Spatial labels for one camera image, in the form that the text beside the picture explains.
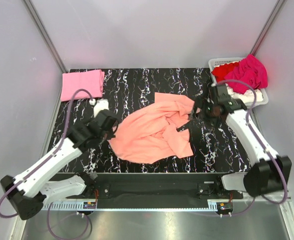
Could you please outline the salmon orange t shirt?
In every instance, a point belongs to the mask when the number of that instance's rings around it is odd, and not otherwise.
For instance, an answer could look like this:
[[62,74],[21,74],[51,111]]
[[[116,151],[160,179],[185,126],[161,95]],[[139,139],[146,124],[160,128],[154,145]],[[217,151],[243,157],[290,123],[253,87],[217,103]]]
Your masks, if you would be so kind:
[[171,156],[190,157],[189,122],[194,101],[185,95],[155,93],[155,102],[128,115],[109,140],[115,155],[132,163],[153,164]]

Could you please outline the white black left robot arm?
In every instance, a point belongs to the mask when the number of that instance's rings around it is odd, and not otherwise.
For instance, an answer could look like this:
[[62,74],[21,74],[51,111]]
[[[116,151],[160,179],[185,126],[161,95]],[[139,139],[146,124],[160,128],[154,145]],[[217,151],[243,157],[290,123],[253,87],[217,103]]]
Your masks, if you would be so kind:
[[103,109],[91,120],[70,127],[66,137],[29,169],[15,177],[4,176],[0,183],[16,215],[28,220],[52,202],[70,196],[91,197],[95,180],[85,172],[65,180],[49,181],[66,164],[113,138],[118,123],[113,112]]

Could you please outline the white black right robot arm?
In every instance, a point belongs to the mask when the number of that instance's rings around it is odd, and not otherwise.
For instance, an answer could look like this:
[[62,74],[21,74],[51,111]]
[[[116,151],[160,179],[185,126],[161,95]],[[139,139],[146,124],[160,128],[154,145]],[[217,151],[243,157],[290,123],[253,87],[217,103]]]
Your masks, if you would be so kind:
[[236,134],[250,160],[247,172],[223,175],[214,185],[215,195],[225,198],[232,191],[246,192],[251,197],[263,197],[282,191],[284,203],[288,198],[287,183],[291,171],[291,160],[281,156],[265,140],[253,123],[250,113],[253,105],[247,106],[241,99],[233,99],[224,83],[213,84],[208,97],[197,96],[190,114],[191,119],[200,119],[211,127],[221,123],[228,125]]

